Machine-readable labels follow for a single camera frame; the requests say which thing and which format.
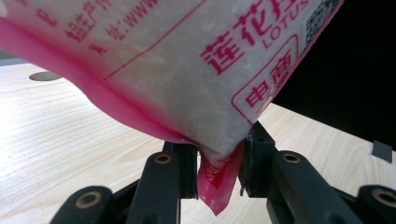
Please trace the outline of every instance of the wooden table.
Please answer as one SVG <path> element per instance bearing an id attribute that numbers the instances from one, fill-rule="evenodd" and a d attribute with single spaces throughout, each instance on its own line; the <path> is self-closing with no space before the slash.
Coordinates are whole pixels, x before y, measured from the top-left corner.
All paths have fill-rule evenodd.
<path id="1" fill-rule="evenodd" d="M 29 79 L 31 64 L 0 67 L 0 223 L 49 223 L 76 190 L 117 191 L 140 177 L 163 141 L 101 112 L 64 78 Z M 277 105 L 260 122 L 277 148 L 305 155 L 333 186 L 356 195 L 361 185 L 396 189 L 393 164 L 370 155 L 372 143 Z M 201 202 L 182 200 L 181 223 L 269 223 L 265 199 L 239 197 L 215 217 Z"/>

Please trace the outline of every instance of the red printed border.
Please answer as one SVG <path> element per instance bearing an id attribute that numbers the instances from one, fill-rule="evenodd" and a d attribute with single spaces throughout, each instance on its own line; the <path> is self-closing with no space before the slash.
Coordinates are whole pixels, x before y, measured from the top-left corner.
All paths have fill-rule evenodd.
<path id="1" fill-rule="evenodd" d="M 235 108 L 238 112 L 239 112 L 239 114 L 241 114 L 242 115 L 242 117 L 251 125 L 251 126 L 253 126 L 253 122 L 251 122 L 250 121 L 250 119 L 248 119 L 246 116 L 245 116 L 245 114 L 238 108 L 238 106 L 233 102 L 233 100 L 234 100 L 234 98 L 239 94 L 239 92 L 241 92 L 248 84 L 250 84 L 273 60 L 274 60 L 274 58 L 276 57 L 276 55 L 277 54 L 279 54 L 279 52 L 283 49 L 283 48 L 285 48 L 288 44 L 289 44 L 289 42 L 293 39 L 293 38 L 295 38 L 295 40 L 296 40 L 296 48 L 297 48 L 297 50 L 296 50 L 296 62 L 294 63 L 294 65 L 292 65 L 291 66 L 291 68 L 293 68 L 293 67 L 295 67 L 295 65 L 297 64 L 297 62 L 299 62 L 299 57 L 298 57 L 298 55 L 299 55 L 299 48 L 298 48 L 298 36 L 297 35 L 292 35 L 286 42 L 285 42 L 285 44 L 277 51 L 277 53 L 276 54 L 274 54 L 274 56 L 273 56 L 273 58 L 262 68 L 262 69 L 260 69 L 260 71 L 247 83 L 247 84 L 245 84 L 236 94 L 234 94 L 233 95 L 233 98 L 232 98 L 232 100 L 231 100 L 231 104 L 233 105 L 233 108 Z M 288 77 L 286 77 L 286 81 L 289 79 L 289 77 L 290 77 L 290 75 L 291 75 L 291 73 L 292 73 L 292 71 L 293 71 L 294 69 L 290 69 L 290 73 L 289 73 L 289 76 Z"/>

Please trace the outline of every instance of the black object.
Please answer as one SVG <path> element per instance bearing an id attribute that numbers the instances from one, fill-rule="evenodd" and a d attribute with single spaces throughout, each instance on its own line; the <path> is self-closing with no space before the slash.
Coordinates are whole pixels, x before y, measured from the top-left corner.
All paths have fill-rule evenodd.
<path id="1" fill-rule="evenodd" d="M 241 194 L 267 198 L 273 223 L 396 223 L 396 190 L 363 186 L 358 197 L 332 188 L 302 155 L 277 151 L 257 122 L 245 142 Z M 140 180 L 112 194 L 88 187 L 73 194 L 51 223 L 179 223 L 180 199 L 197 198 L 197 149 L 165 143 Z"/>
<path id="2" fill-rule="evenodd" d="M 395 151 L 395 24 L 396 1 L 345 0 L 273 103 Z"/>
<path id="3" fill-rule="evenodd" d="M 387 144 L 374 140 L 372 155 L 392 163 L 392 147 Z"/>

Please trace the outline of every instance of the plastic bag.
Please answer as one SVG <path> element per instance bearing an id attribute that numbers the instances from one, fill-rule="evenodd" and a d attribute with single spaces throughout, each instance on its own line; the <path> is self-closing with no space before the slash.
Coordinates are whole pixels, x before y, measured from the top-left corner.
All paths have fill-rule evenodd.
<path id="1" fill-rule="evenodd" d="M 218 214 L 239 143 L 341 4 L 0 0 L 0 48 L 68 78 L 130 127 L 198 146 L 199 195 Z"/>

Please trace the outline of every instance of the red chinese text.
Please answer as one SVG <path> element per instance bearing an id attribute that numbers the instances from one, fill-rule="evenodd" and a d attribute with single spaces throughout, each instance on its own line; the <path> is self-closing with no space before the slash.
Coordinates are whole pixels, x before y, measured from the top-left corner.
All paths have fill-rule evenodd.
<path id="1" fill-rule="evenodd" d="M 250 107 L 262 102 L 266 99 L 265 95 L 269 92 L 270 88 L 264 80 L 259 86 L 253 87 L 250 95 L 245 99 Z"/>
<path id="2" fill-rule="evenodd" d="M 283 82 L 283 79 L 286 77 L 286 74 L 291 67 L 291 50 L 286 52 L 284 56 L 279 58 L 276 66 L 271 70 L 271 77 L 273 78 L 274 83 L 278 86 Z"/>
<path id="3" fill-rule="evenodd" d="M 67 24 L 66 35 L 78 43 L 81 43 L 96 25 L 94 12 L 97 8 L 108 10 L 111 3 L 108 0 L 90 0 L 82 4 L 81 11 L 74 15 L 72 21 Z"/>
<path id="4" fill-rule="evenodd" d="M 52 27 L 55 27 L 58 24 L 58 22 L 43 9 L 38 9 L 35 14 L 37 15 L 38 18 L 40 18 L 42 21 L 44 21 L 46 24 Z"/>
<path id="5" fill-rule="evenodd" d="M 206 46 L 204 52 L 201 53 L 201 57 L 216 69 L 218 75 L 244 55 L 229 34 L 230 32 L 220 35 L 215 43 Z"/>
<path id="6" fill-rule="evenodd" d="M 96 53 L 100 54 L 100 56 L 103 56 L 104 54 L 107 53 L 107 50 L 105 50 L 104 48 L 97 46 L 97 45 L 93 45 L 91 44 L 88 49 L 95 51 Z"/>

